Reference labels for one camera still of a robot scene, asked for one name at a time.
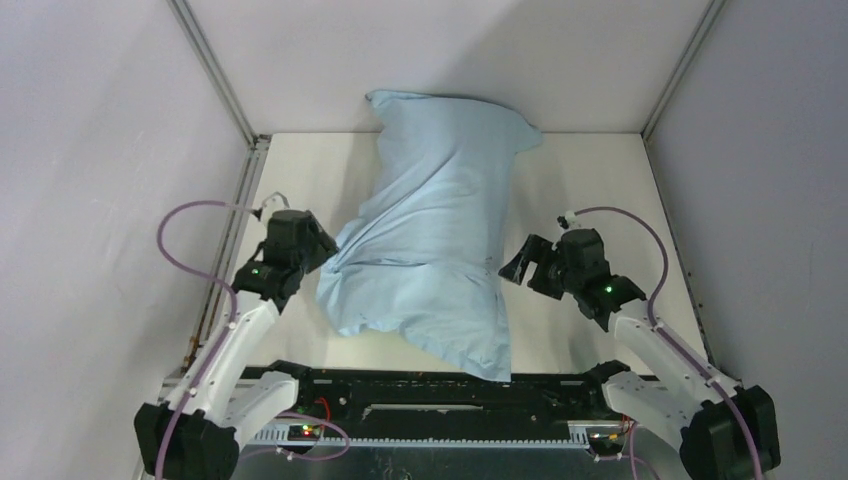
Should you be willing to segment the light blue pillowcase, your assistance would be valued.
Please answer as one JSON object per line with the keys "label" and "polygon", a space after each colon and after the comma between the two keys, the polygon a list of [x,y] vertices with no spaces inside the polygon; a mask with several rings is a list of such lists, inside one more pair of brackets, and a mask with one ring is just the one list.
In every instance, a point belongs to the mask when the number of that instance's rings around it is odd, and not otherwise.
{"label": "light blue pillowcase", "polygon": [[511,378],[501,281],[516,157],[542,143],[520,113],[472,98],[367,95],[382,170],[321,268],[337,333],[395,332],[475,377]]}

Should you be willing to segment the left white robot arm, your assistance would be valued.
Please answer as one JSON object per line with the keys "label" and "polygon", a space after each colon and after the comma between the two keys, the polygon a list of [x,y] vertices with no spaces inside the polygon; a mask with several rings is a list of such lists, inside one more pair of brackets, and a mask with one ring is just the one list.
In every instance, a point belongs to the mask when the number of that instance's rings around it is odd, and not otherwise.
{"label": "left white robot arm", "polygon": [[135,415],[144,468],[156,479],[228,479],[244,446],[273,418],[285,410],[304,416],[315,406],[311,384],[277,371],[233,394],[303,278],[338,251],[309,210],[253,214],[266,227],[265,239],[231,281],[216,281],[228,297],[228,314],[165,399],[143,404]]}

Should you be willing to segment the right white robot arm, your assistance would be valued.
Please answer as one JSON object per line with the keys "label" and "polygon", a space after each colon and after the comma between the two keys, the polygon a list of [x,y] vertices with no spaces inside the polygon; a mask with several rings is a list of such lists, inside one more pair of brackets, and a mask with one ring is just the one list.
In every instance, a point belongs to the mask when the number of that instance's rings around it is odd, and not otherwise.
{"label": "right white robot arm", "polygon": [[571,229],[558,242],[530,235],[499,275],[556,300],[571,296],[653,372],[648,382],[621,361],[596,365],[581,392],[588,414],[630,418],[676,449],[692,479],[760,479],[780,465],[771,396],[721,372],[657,318],[643,290],[612,272],[596,230]]}

